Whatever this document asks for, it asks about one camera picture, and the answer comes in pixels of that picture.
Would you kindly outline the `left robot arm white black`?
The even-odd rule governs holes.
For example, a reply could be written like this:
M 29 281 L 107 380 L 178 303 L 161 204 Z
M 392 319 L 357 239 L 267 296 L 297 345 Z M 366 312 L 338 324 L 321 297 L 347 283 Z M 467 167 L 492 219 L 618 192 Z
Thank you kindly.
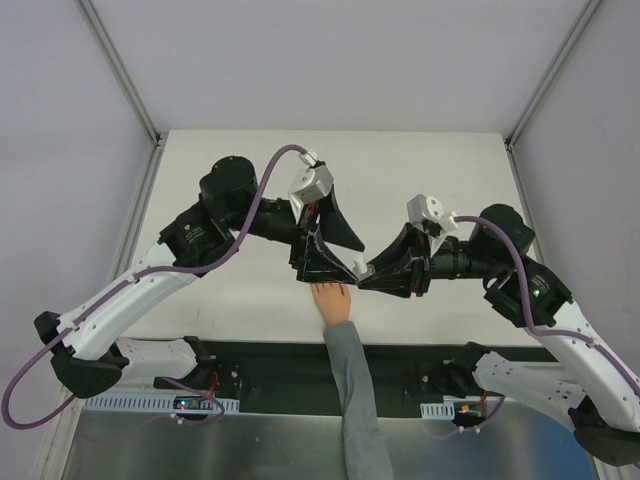
M 290 265 L 305 283 L 355 284 L 357 276 L 331 251 L 363 252 L 364 244 L 340 212 L 325 163 L 306 155 L 286 199 L 265 199 L 253 164 L 241 156 L 217 161 L 199 182 L 197 202 L 159 234 L 129 270 L 91 300 L 64 314 L 34 321 L 52 346 L 57 379 L 88 399 L 122 380 L 171 378 L 204 387 L 212 356 L 195 337 L 135 340 L 124 332 L 164 299 L 193 284 L 228 258 L 234 242 L 251 234 L 290 246 Z

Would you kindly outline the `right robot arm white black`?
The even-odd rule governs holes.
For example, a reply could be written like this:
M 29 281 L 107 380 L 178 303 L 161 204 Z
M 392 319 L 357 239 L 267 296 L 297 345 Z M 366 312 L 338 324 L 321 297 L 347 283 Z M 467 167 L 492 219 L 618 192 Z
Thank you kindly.
M 492 309 L 572 378 L 553 380 L 469 342 L 428 373 L 429 385 L 458 398 L 478 390 L 510 397 L 563 425 L 601 462 L 638 466 L 639 376 L 598 336 L 559 277 L 528 256 L 535 233 L 521 215 L 493 204 L 461 216 L 423 195 L 407 209 L 394 242 L 360 265 L 358 288 L 409 298 L 426 294 L 434 280 L 479 279 Z

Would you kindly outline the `clear nail polish bottle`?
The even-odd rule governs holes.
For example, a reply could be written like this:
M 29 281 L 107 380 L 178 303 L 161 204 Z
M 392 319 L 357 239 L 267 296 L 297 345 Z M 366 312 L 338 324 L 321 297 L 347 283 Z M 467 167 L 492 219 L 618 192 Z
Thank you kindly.
M 358 276 L 358 280 L 361 281 L 371 277 L 374 274 L 375 274 L 375 267 L 371 264 L 367 264 L 366 269 L 361 272 L 358 272 L 357 276 Z

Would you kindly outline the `person hand long nails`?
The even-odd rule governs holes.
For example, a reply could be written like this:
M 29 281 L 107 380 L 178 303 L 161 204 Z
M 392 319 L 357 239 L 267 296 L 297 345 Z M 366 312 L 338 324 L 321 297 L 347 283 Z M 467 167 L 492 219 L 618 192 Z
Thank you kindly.
M 340 283 L 311 285 L 315 305 L 327 328 L 345 323 L 351 313 L 351 295 L 348 287 Z

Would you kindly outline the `grey sleeved forearm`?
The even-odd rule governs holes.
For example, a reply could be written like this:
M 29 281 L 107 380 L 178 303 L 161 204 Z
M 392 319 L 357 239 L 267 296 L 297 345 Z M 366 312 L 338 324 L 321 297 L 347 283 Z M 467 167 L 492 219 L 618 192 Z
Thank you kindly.
M 349 479 L 392 479 L 391 460 L 379 426 L 374 387 L 355 325 L 342 322 L 324 332 L 342 414 Z

